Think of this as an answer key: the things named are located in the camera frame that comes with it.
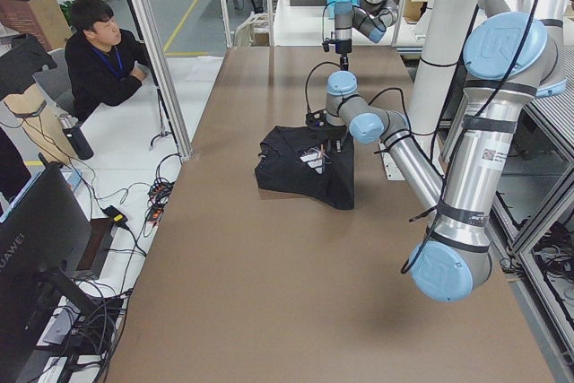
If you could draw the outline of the aluminium cage frame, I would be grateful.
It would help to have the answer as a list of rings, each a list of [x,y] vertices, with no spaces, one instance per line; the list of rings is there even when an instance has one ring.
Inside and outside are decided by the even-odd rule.
[[[174,143],[173,155],[182,161],[192,158],[194,152],[187,124],[176,92],[176,84],[170,72],[160,35],[152,12],[150,0],[127,0],[138,34],[143,39],[146,57],[150,63],[153,89],[160,104],[160,117],[166,118]],[[232,45],[226,0],[220,0],[226,38],[226,53],[222,63],[222,78],[215,80],[216,92],[214,108],[217,118],[222,121],[214,130],[222,132],[226,138],[235,139],[250,127],[265,125],[263,120],[263,80],[270,73],[254,72],[253,84],[248,83],[248,74],[241,67],[256,65],[263,58],[261,54],[250,54],[247,48]]]

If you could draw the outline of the black power adapter brick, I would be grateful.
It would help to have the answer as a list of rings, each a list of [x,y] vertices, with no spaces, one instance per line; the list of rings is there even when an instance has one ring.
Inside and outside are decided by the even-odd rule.
[[[104,212],[118,227],[127,228],[127,217],[124,213],[119,211],[115,206],[109,205],[102,209]]]

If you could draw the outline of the black printed t-shirt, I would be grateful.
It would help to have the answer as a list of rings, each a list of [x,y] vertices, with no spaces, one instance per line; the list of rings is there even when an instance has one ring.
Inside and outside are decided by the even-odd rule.
[[[339,210],[354,208],[354,143],[327,150],[321,129],[275,126],[260,143],[255,167],[261,189],[315,198]]]

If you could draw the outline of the seated person black jacket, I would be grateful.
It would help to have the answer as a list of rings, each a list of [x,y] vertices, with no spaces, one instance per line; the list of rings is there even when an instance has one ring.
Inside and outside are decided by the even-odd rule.
[[[101,104],[115,107],[142,86],[148,66],[145,45],[118,26],[102,0],[75,0],[69,15],[74,34],[65,61],[74,97],[74,116],[85,121]]]

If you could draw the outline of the black computer monitor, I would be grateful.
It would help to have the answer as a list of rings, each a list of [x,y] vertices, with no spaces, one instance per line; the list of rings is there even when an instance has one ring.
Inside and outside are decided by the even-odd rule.
[[[73,281],[91,238],[91,225],[57,165],[22,191],[1,223],[1,380],[14,382],[35,349],[53,309],[69,299],[84,317],[83,354],[106,346],[109,309]]]

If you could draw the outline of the dark water bottle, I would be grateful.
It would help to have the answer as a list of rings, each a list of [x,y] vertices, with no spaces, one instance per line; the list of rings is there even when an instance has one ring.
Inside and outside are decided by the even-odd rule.
[[[82,161],[89,160],[94,155],[94,152],[81,130],[79,121],[66,113],[60,114],[57,119],[64,136],[71,144],[78,158]]]

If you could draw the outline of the red power strip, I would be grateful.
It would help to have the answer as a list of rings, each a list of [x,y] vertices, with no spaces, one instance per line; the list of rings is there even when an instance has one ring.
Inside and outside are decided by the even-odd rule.
[[[148,191],[148,209],[145,214],[145,221],[157,223],[161,220],[166,204],[170,199],[174,182],[166,179],[155,180]]]

